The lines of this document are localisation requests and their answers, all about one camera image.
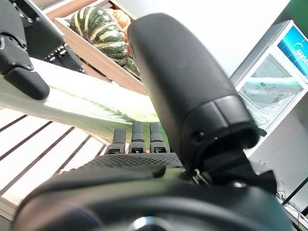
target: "striped squash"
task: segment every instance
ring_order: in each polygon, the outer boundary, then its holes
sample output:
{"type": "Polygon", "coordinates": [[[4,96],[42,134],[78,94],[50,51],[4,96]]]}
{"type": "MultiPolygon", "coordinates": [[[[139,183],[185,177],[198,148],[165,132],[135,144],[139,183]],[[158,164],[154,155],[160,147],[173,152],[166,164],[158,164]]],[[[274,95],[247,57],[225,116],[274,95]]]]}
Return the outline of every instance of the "striped squash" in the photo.
{"type": "Polygon", "coordinates": [[[85,7],[71,19],[70,28],[119,65],[128,53],[125,34],[117,20],[104,9],[85,7]]]}

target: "metal screw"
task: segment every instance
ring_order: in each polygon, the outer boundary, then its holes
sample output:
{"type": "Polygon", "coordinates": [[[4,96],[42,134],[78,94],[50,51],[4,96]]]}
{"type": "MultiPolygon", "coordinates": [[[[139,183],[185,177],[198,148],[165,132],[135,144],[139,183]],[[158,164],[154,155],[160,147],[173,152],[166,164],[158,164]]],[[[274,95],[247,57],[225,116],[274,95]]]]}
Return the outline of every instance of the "metal screw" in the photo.
{"type": "Polygon", "coordinates": [[[243,182],[238,182],[238,181],[236,181],[236,182],[233,183],[233,186],[234,186],[235,188],[244,188],[244,187],[246,187],[246,184],[243,183],[243,182]]]}

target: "glass door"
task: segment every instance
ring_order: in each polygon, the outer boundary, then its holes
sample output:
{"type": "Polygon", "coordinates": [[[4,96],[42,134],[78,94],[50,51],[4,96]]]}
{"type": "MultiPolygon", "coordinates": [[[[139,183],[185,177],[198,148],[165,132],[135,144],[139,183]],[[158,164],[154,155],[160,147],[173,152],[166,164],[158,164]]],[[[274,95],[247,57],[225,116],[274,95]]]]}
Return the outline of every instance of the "glass door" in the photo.
{"type": "Polygon", "coordinates": [[[257,125],[265,131],[302,91],[301,84],[271,54],[238,90],[257,125]]]}

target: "green squash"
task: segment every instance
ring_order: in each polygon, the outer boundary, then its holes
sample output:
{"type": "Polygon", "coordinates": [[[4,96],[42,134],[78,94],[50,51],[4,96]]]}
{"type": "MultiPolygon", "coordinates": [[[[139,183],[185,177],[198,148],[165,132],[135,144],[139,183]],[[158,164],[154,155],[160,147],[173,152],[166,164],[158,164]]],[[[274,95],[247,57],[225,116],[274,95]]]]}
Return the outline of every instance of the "green squash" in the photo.
{"type": "Polygon", "coordinates": [[[71,19],[70,28],[110,59],[123,65],[128,53],[125,34],[117,20],[102,8],[85,7],[71,19]]]}
{"type": "Polygon", "coordinates": [[[137,78],[140,78],[140,73],[138,70],[138,67],[136,66],[136,63],[133,59],[133,56],[130,54],[129,57],[125,60],[124,66],[123,68],[128,71],[129,73],[131,73],[132,75],[134,75],[137,78]]]}

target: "wooden slat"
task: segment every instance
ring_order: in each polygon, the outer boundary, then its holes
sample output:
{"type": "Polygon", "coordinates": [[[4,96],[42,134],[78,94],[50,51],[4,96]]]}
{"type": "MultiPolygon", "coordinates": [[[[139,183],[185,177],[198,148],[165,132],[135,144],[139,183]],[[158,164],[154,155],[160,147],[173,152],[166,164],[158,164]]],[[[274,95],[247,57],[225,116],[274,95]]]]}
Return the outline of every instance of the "wooden slat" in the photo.
{"type": "Polygon", "coordinates": [[[118,3],[116,0],[109,0],[112,2],[112,4],[115,6],[116,9],[120,9],[124,11],[125,14],[127,14],[132,20],[136,20],[137,18],[133,16],[128,10],[126,10],[120,3],[118,3]]]}
{"type": "Polygon", "coordinates": [[[107,145],[103,145],[103,146],[101,147],[101,149],[97,152],[97,154],[96,154],[95,157],[99,157],[99,156],[101,156],[101,155],[104,155],[106,149],[107,149],[107,145]]]}
{"type": "Polygon", "coordinates": [[[79,168],[95,158],[100,149],[104,147],[101,142],[91,137],[89,141],[79,150],[72,160],[63,168],[62,171],[69,171],[73,168],[79,168]]]}
{"type": "Polygon", "coordinates": [[[43,12],[53,21],[55,17],[66,17],[93,2],[95,0],[65,0],[43,10],[43,12]]]}
{"type": "Polygon", "coordinates": [[[10,126],[16,124],[17,122],[21,121],[22,119],[24,119],[26,117],[27,117],[27,115],[22,115],[21,117],[17,118],[16,120],[12,121],[11,123],[1,127],[0,132],[4,131],[5,129],[8,129],[10,126]]]}
{"type": "Polygon", "coordinates": [[[85,64],[83,61],[80,61],[81,64],[83,65],[84,69],[87,72],[87,75],[98,78],[100,80],[109,82],[104,76],[100,75],[99,73],[97,73],[96,71],[94,71],[91,67],[89,67],[87,64],[85,64]]]}
{"type": "Polygon", "coordinates": [[[91,136],[87,136],[87,138],[73,151],[73,153],[63,162],[63,164],[56,170],[54,175],[59,174],[62,169],[66,167],[66,165],[76,156],[76,154],[80,151],[80,149],[88,142],[91,136]]]}
{"type": "Polygon", "coordinates": [[[88,135],[75,128],[26,172],[3,197],[18,205],[33,189],[48,180],[88,135]]]}
{"type": "Polygon", "coordinates": [[[22,117],[24,113],[14,111],[8,108],[3,108],[0,111],[0,128],[8,125],[9,123],[13,122],[14,120],[22,117]]]}
{"type": "Polygon", "coordinates": [[[13,153],[16,149],[18,149],[19,147],[21,147],[23,144],[25,144],[28,140],[30,140],[32,137],[34,137],[35,135],[37,135],[40,131],[43,131],[48,125],[50,125],[52,123],[52,121],[47,122],[46,124],[44,124],[42,127],[40,127],[39,129],[37,129],[36,131],[34,131],[32,134],[30,134],[29,136],[27,136],[26,138],[24,138],[22,141],[20,141],[18,144],[16,144],[14,147],[12,147],[10,150],[8,150],[6,153],[2,154],[2,156],[0,156],[0,161],[3,160],[4,158],[6,158],[9,154],[13,153]]]}
{"type": "Polygon", "coordinates": [[[54,23],[65,34],[65,41],[79,57],[120,86],[144,95],[147,94],[144,85],[139,80],[71,30],[66,20],[55,18],[54,23]]]}
{"type": "Polygon", "coordinates": [[[0,161],[0,189],[6,187],[20,172],[22,172],[37,157],[54,144],[70,126],[52,123],[21,147],[0,161]]]}
{"type": "Polygon", "coordinates": [[[48,120],[46,119],[27,116],[18,123],[15,123],[5,129],[3,132],[0,132],[0,156],[45,125],[47,122],[48,120]]]}

